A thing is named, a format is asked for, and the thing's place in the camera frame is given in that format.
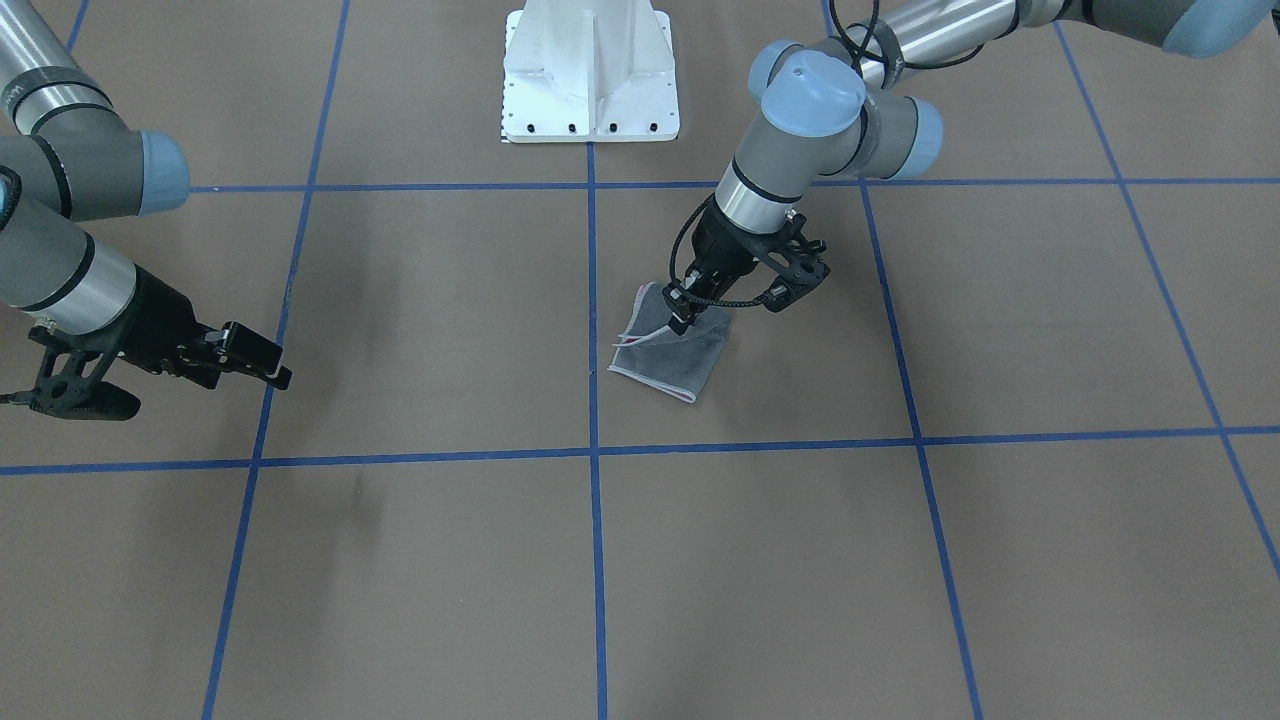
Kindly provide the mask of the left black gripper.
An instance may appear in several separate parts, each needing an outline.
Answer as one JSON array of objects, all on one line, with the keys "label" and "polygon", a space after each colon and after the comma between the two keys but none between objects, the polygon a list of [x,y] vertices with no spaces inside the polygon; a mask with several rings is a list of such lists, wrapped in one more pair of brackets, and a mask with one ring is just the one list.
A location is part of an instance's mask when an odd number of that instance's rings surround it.
[{"label": "left black gripper", "polygon": [[767,242],[767,254],[760,263],[777,273],[763,302],[771,313],[783,311],[829,277],[829,265],[823,259],[826,241],[806,240],[803,234],[786,240],[790,210],[783,214],[783,224],[774,233],[754,236],[733,224],[716,200],[708,200],[705,205],[692,232],[694,259],[687,268],[687,281],[672,281],[663,290],[663,300],[671,311],[668,328],[677,336],[685,336],[708,309],[708,296],[724,296],[739,278],[750,274],[759,264],[744,238]]}]

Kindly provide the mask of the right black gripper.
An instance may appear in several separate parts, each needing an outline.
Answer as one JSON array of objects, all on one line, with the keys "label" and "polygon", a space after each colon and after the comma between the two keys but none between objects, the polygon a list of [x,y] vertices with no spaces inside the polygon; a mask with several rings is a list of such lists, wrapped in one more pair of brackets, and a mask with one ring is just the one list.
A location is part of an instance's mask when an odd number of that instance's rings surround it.
[{"label": "right black gripper", "polygon": [[191,301],[157,277],[134,266],[136,283],[122,314],[123,359],[151,374],[216,386],[221,373],[238,373],[288,389],[292,370],[283,347],[238,322],[214,329],[196,319]]}]

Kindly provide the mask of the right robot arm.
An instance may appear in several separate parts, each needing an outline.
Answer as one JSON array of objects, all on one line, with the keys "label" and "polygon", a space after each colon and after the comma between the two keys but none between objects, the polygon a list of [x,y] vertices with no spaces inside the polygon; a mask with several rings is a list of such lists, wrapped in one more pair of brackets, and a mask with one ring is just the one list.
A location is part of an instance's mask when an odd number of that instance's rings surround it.
[{"label": "right robot arm", "polygon": [[28,1],[3,4],[3,302],[36,320],[45,359],[32,389],[5,404],[87,400],[120,359],[212,389],[225,374],[284,389],[279,345],[191,301],[86,222],[182,206],[189,168],[168,135],[132,129]]}]

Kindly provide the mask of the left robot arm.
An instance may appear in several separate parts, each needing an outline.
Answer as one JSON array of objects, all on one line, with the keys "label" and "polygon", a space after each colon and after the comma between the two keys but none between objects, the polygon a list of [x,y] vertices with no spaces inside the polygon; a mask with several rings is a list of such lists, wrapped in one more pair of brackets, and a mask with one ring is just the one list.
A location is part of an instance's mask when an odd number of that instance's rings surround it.
[{"label": "left robot arm", "polygon": [[931,168],[943,122],[931,104],[893,92],[901,78],[957,67],[996,40],[1057,20],[1215,56],[1274,13],[1272,1],[910,1],[837,22],[818,44],[771,44],[748,78],[758,114],[716,192],[682,228],[692,260],[660,292],[669,328],[682,334],[727,307],[728,290],[760,265],[774,279],[754,307],[778,313],[818,287],[829,273],[826,246],[803,236],[795,210],[817,181],[910,179]]}]

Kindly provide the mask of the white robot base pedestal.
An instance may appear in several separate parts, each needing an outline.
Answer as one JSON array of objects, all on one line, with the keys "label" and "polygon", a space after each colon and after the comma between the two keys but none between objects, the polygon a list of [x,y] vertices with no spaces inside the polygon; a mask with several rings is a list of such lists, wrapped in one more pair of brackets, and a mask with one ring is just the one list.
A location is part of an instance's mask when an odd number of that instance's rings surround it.
[{"label": "white robot base pedestal", "polygon": [[639,143],[678,137],[672,23],[649,1],[527,1],[506,17],[500,137]]}]

